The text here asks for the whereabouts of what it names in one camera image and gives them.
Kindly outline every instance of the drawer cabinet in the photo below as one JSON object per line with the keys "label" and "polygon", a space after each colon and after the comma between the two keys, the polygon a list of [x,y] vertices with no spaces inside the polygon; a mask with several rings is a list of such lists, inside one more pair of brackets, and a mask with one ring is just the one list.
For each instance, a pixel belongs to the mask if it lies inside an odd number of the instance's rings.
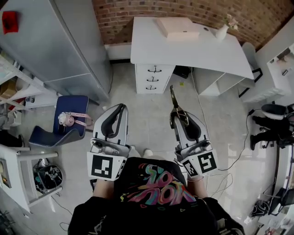
{"label": "drawer cabinet", "polygon": [[172,75],[173,65],[136,64],[138,94],[161,94]]}

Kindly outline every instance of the pink strap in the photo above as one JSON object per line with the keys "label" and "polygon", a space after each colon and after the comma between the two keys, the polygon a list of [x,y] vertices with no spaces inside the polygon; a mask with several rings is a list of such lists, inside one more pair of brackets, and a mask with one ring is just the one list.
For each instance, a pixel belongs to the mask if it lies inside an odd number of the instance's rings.
{"label": "pink strap", "polygon": [[91,126],[91,125],[93,125],[93,120],[92,120],[92,118],[88,115],[88,114],[86,114],[86,113],[78,113],[78,112],[66,112],[67,114],[69,114],[69,115],[71,115],[71,116],[73,116],[73,117],[82,117],[82,118],[87,118],[87,119],[90,119],[91,120],[91,124],[90,125],[87,125],[86,123],[84,123],[84,122],[81,122],[81,121],[78,121],[78,120],[75,120],[74,122],[75,123],[77,123],[77,124],[80,124],[80,125],[82,125],[82,126]]}

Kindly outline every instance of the white vase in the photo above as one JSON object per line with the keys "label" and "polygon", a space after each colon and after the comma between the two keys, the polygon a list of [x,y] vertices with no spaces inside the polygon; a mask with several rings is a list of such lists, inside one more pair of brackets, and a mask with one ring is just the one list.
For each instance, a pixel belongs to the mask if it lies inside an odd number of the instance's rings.
{"label": "white vase", "polygon": [[219,30],[216,31],[215,37],[219,40],[222,41],[226,37],[226,32],[229,29],[227,25],[224,24],[223,27],[221,27]]}

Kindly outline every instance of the blue chair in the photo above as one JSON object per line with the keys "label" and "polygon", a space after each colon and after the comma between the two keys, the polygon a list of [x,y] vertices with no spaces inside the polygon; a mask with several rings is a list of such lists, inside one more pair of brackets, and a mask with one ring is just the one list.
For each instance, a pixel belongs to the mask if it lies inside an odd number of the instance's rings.
{"label": "blue chair", "polygon": [[[29,139],[32,145],[52,148],[58,145],[81,140],[85,136],[86,127],[75,123],[71,127],[59,125],[58,116],[62,112],[87,113],[89,98],[83,95],[65,95],[57,100],[53,132],[35,126]],[[86,121],[85,117],[74,117],[75,120]]]}

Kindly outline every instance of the black shirt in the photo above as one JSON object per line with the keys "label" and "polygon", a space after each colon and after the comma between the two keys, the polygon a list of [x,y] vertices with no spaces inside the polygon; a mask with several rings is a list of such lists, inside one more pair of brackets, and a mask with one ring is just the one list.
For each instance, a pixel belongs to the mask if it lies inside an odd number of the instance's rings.
{"label": "black shirt", "polygon": [[177,164],[132,157],[115,181],[114,199],[92,197],[77,206],[68,234],[213,235],[221,218],[243,230],[217,200],[191,195]]}

